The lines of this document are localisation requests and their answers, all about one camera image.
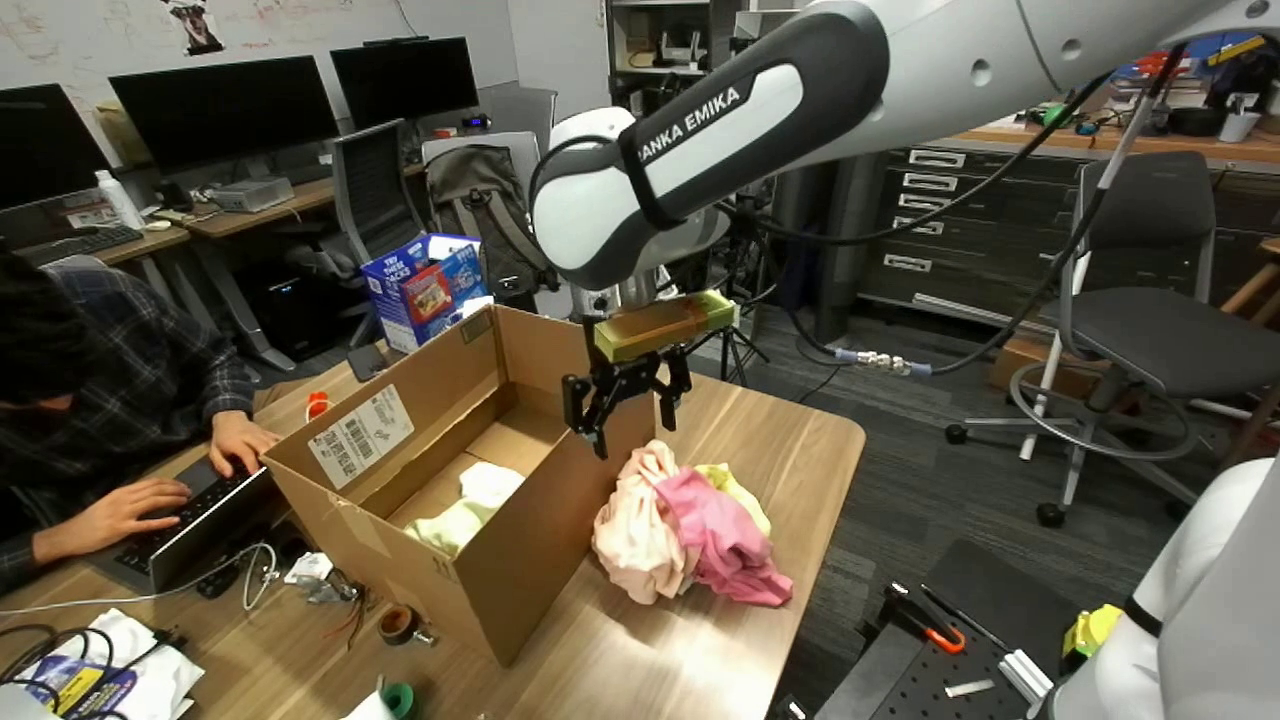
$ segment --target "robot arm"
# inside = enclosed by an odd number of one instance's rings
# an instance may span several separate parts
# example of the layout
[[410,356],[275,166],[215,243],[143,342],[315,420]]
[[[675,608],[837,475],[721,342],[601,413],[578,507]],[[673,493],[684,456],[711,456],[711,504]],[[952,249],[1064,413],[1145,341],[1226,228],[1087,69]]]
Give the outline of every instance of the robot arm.
[[690,256],[667,228],[804,162],[963,132],[1198,32],[1280,27],[1267,0],[824,0],[661,111],[553,132],[533,222],[563,280]]

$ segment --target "wooden table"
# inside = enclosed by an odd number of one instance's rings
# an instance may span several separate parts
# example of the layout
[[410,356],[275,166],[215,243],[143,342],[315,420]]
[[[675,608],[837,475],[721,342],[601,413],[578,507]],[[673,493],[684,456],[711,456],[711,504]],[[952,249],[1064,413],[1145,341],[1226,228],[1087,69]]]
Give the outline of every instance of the wooden table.
[[[351,391],[344,368],[303,379],[270,401],[260,420],[296,429],[303,391]],[[194,682],[194,717],[344,717],[376,680],[406,680],[431,717],[765,717],[798,633],[804,603],[850,487],[864,433],[850,420],[771,401],[694,375],[667,437],[681,460],[726,460],[771,514],[775,563],[795,581],[788,608],[721,603],[703,589],[675,603],[640,608],[582,559],[538,633],[511,669],[483,662],[480,648],[378,644],[373,618],[349,603],[307,608],[296,593],[245,614],[235,593],[200,601],[172,593],[120,603],[153,629],[192,638],[208,669]],[[0,612],[83,596],[120,596],[87,563],[68,563],[11,593]],[[6,614],[83,625],[96,608]]]
[[[1271,137],[1271,125],[1260,125],[1239,145],[1220,145],[1217,137],[1134,137],[1131,151],[1198,151],[1206,166],[1239,166],[1275,175],[1280,170],[1280,132]],[[963,151],[1020,151],[1034,127],[1014,121],[994,121],[958,137],[931,138],[936,149],[963,149]],[[1034,156],[1060,156],[1060,161],[1107,161],[1119,145],[1119,127],[1102,127],[1099,137],[1075,137],[1073,127],[1050,132]]]

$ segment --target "person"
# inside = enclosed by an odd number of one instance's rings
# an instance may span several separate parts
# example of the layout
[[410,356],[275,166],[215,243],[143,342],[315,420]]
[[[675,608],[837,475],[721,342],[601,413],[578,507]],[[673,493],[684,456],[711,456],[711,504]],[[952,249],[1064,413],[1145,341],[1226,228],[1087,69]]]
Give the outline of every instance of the person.
[[177,526],[188,487],[147,469],[194,440],[221,475],[275,442],[223,334],[98,259],[0,251],[0,593]]

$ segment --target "black chair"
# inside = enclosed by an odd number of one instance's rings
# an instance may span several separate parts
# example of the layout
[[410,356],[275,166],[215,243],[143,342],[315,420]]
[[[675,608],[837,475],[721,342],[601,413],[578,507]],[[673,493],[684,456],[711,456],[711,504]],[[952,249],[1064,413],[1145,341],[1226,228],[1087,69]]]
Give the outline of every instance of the black chair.
[[[1087,206],[1099,170],[1081,170],[1081,206]],[[1190,498],[1174,475],[1156,469],[1195,446],[1182,402],[1280,379],[1280,334],[1206,305],[1212,240],[1217,202],[1198,156],[1122,161],[1064,264],[1056,301],[1060,342],[1107,360],[1099,388],[1087,401],[1056,397],[1041,388],[1043,364],[1026,364],[1009,379],[1020,414],[967,414],[949,429],[949,440],[967,440],[970,429],[1034,429],[1073,442],[1064,497],[1041,504],[1041,522],[1056,526],[1064,518],[1087,450],[1128,464],[1174,498]],[[1167,268],[1167,256],[1190,273],[1190,294],[1167,287],[1167,275],[1145,273],[1160,259]]]
[[[401,249],[424,230],[420,206],[404,181],[404,125],[389,121],[331,138],[331,202],[344,249],[356,264]],[[351,349],[376,341],[373,313]]]

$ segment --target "bottle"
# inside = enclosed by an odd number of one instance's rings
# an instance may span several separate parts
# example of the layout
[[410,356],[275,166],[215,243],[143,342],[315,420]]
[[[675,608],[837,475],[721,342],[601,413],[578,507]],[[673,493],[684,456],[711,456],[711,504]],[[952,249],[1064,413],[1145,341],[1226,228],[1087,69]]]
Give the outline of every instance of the bottle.
[[110,170],[98,166],[96,187],[105,190],[122,228],[143,228],[143,214],[137,212],[131,196],[120,187]]

